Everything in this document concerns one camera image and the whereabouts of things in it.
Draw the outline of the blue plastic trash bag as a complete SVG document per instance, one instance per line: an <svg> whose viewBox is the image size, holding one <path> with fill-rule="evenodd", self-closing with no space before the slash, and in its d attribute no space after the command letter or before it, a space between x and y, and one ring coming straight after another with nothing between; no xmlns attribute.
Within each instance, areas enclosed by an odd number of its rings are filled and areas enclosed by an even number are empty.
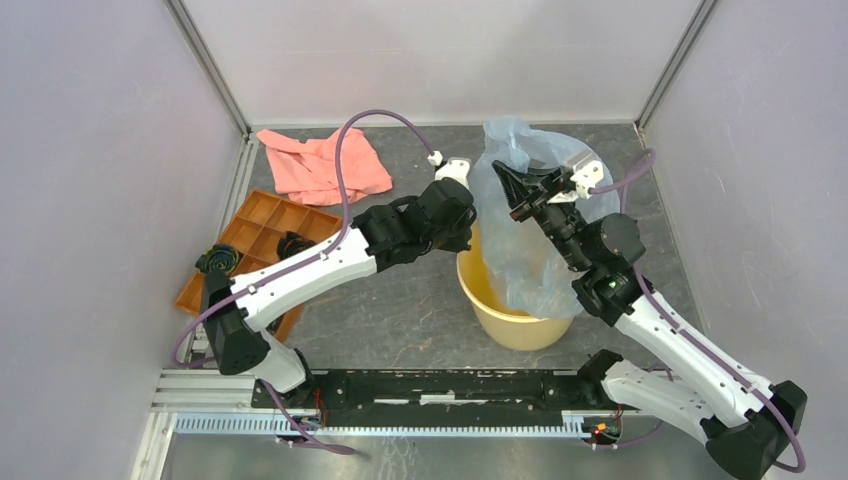
<svg viewBox="0 0 848 480"><path fill-rule="evenodd" d="M504 190L493 169L498 160L520 172L558 167L577 153L594 151L586 143L532 128L516 116L484 123L484 152L468 181L474 197L482 258L496 298L512 310L535 318L567 319L584 311L571 282L580 277L529 219L510 218Z"/></svg>

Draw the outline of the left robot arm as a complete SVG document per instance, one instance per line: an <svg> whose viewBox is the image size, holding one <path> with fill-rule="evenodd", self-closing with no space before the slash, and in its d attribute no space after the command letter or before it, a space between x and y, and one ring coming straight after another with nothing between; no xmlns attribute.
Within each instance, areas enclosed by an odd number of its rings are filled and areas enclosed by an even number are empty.
<svg viewBox="0 0 848 480"><path fill-rule="evenodd" d="M268 326L345 283L413 263L433 250L468 250L475 217L466 182L443 178L418 196L368 208L344 230L286 260L234 277L206 274L201 317L218 372L249 373L288 406L306 405L314 394L306 362Z"/></svg>

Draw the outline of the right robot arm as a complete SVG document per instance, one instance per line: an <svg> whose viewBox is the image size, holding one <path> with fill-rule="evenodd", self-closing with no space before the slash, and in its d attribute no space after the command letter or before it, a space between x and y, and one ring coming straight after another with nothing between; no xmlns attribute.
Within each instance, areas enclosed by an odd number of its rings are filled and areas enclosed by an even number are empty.
<svg viewBox="0 0 848 480"><path fill-rule="evenodd" d="M743 366L692 327L639 272L645 248L637 222L611 213L584 219L576 199L597 191L598 162L573 168L518 171L501 161L493 170L511 218L533 220L578 273L579 303L651 351L672 371L665 379L603 350L581 369L580 400L591 408L610 401L634 407L702 444L737 479L760 479L791 449L792 471L805 469L798 433L807 404L794 382L773 383Z"/></svg>

